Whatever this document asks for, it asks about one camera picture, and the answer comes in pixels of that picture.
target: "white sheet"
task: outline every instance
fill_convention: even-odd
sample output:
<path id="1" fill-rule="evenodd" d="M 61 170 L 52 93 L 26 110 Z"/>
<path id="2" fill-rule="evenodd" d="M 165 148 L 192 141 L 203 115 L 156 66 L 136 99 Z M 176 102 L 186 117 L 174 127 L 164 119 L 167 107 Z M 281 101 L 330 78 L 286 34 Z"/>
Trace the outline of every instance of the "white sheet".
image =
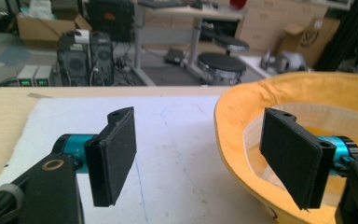
<path id="1" fill-rule="evenodd" d="M 0 185 L 44 158 L 64 133 L 99 133 L 106 115 L 134 106 L 137 154 L 116 206 L 92 205 L 77 175 L 86 223 L 274 223 L 223 164 L 218 96 L 43 99 L 30 114 Z"/>

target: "laboratory floor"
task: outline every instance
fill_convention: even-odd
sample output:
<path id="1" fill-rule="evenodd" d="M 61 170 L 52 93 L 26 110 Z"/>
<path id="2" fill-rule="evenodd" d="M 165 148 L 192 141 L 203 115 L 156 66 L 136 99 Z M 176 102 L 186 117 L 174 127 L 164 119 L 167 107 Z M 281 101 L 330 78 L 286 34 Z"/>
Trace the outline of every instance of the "laboratory floor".
<path id="1" fill-rule="evenodd" d="M 114 44 L 114 58 L 126 57 L 129 65 L 133 63 L 133 46 L 125 43 Z M 166 49 L 145 47 L 142 54 L 142 68 L 157 86 L 200 86 L 204 81 L 189 74 L 184 67 L 164 62 Z M 57 61 L 54 49 L 27 49 L 16 35 L 0 33 L 0 83 L 16 77 L 25 65 L 53 65 Z M 247 71 L 243 82 L 253 82 L 262 77 Z M 142 86 L 140 78 L 128 69 L 116 71 L 115 85 Z"/>

